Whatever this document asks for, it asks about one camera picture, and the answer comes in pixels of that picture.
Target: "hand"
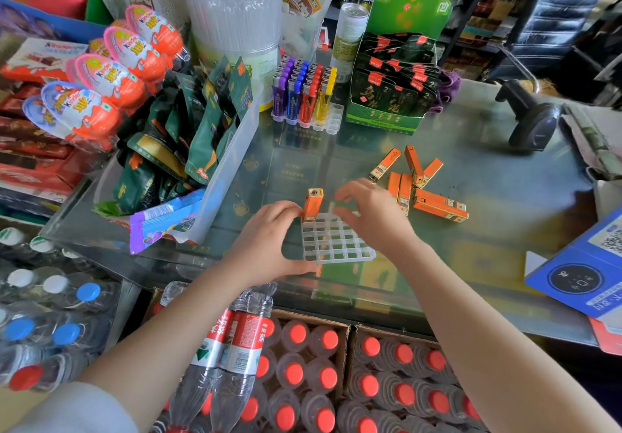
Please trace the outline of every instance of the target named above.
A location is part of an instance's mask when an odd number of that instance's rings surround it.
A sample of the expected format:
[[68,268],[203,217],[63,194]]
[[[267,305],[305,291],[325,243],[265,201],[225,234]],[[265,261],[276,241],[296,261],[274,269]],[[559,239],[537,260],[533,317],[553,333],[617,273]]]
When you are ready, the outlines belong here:
[[333,213],[373,249],[390,258],[405,245],[419,240],[393,196],[382,187],[367,179],[357,179],[339,187],[335,193],[335,199],[341,202],[351,198],[356,201],[360,216],[343,207],[333,209]]
[[297,204],[287,200],[264,205],[246,223],[222,263],[244,272],[247,287],[267,284],[284,275],[315,272],[315,261],[286,259],[281,252],[287,229],[301,213]]

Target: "white plastic lattice tray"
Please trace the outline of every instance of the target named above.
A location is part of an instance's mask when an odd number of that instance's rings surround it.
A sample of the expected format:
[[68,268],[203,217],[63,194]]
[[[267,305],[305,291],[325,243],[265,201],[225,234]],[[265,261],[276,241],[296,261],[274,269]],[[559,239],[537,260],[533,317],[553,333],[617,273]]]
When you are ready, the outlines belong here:
[[302,224],[302,245],[305,259],[318,264],[356,263],[376,257],[376,251],[331,213],[319,213],[315,221]]

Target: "blue box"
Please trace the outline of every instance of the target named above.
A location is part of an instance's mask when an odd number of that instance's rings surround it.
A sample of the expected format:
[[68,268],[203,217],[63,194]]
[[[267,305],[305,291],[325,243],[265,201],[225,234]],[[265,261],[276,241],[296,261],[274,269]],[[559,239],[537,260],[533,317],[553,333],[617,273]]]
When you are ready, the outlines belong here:
[[531,272],[525,283],[594,319],[622,305],[622,206]]

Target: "blue bottle cap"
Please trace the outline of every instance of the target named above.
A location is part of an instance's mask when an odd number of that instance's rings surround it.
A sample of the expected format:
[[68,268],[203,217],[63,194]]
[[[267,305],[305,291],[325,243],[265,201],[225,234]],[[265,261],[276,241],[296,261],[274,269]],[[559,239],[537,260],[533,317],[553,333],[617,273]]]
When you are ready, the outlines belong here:
[[23,340],[30,335],[34,329],[35,322],[33,319],[23,318],[12,320],[6,328],[4,328],[4,338],[10,342]]
[[59,326],[54,334],[52,340],[55,345],[70,345],[80,336],[80,327],[75,323],[66,323]]
[[78,289],[76,296],[78,297],[78,300],[81,300],[82,302],[91,302],[99,297],[100,293],[101,287],[99,284],[96,282],[87,282]]

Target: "black circle logo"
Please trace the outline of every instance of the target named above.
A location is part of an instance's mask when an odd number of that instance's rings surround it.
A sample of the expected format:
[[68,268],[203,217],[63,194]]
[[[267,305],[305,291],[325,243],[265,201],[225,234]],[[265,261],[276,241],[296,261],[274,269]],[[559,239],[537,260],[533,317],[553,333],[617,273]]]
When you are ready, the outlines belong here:
[[548,275],[548,283],[565,294],[589,294],[603,283],[600,272],[583,264],[565,264]]

